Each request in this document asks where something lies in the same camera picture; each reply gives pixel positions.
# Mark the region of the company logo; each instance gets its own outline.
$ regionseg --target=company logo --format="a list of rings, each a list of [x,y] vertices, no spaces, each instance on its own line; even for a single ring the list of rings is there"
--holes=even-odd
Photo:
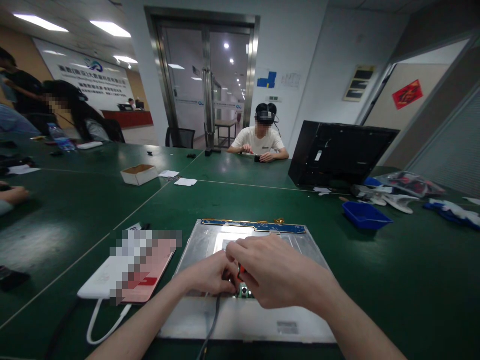
[[[104,72],[104,67],[96,60],[90,60],[88,57],[85,58],[85,65],[90,70],[97,70],[99,73]]]

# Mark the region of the cardboard box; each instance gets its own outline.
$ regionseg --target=cardboard box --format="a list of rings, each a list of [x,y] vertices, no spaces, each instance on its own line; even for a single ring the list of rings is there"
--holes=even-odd
[[[159,172],[155,166],[145,164],[130,167],[121,171],[120,174],[125,183],[137,186],[159,177]]]

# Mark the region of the red poster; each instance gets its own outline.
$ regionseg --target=red poster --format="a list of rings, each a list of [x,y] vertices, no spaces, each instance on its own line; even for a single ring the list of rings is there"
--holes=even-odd
[[[394,93],[392,96],[397,110],[410,105],[424,96],[422,87],[420,86],[420,80],[415,80],[410,85],[407,85],[403,89]]]

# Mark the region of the green workbench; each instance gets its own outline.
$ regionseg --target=green workbench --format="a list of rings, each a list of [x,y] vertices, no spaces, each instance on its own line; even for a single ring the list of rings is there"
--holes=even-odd
[[[24,146],[34,151],[40,144]],[[112,155],[109,161],[101,157],[98,162],[89,153],[73,154],[86,157],[83,160],[68,162],[64,157],[56,162],[47,155],[49,151],[37,152],[39,167],[45,163],[57,170],[10,180],[34,189],[34,196],[0,219],[0,260],[13,269],[28,269],[32,280],[0,294],[0,359],[43,357],[55,328],[76,302],[77,291],[129,226],[140,222],[151,224],[153,230],[180,230],[185,246],[197,219],[273,221],[280,217],[308,226],[345,291],[408,358],[472,359],[478,355],[480,238],[474,230],[414,203],[413,215],[381,208],[394,223],[378,232],[359,231],[343,215],[338,195],[320,197],[296,188],[287,175],[288,160],[258,164],[250,157],[228,153],[201,154],[191,160],[186,155],[192,150],[158,147],[153,147],[158,153],[152,158],[146,156],[151,146],[108,146],[118,147],[112,151],[116,157]],[[109,164],[102,167],[99,162]],[[199,181],[192,187],[164,180],[129,186],[116,170],[137,165],[131,162],[154,164],[159,171],[180,171],[180,176]],[[61,196],[71,199],[68,205]],[[461,199],[455,192],[449,196]],[[470,205],[470,210],[478,209]],[[18,251],[11,255],[13,261],[6,256]],[[182,248],[176,251],[158,291],[171,279],[182,252]],[[79,302],[59,339],[55,359],[82,359],[93,351],[86,333],[95,303]],[[121,311],[105,301],[93,338],[106,334]],[[135,311],[132,308],[128,316]],[[201,345],[202,341],[156,340],[146,358],[194,359]],[[252,356],[343,358],[336,345],[237,341],[214,341],[207,358]]]

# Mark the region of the glass door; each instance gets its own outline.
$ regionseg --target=glass door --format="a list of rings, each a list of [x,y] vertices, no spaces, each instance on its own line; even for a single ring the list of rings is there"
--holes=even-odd
[[[248,126],[253,29],[170,20],[156,28],[168,125],[179,129],[170,146],[188,148],[192,136],[195,149],[228,147],[229,130],[231,143]]]

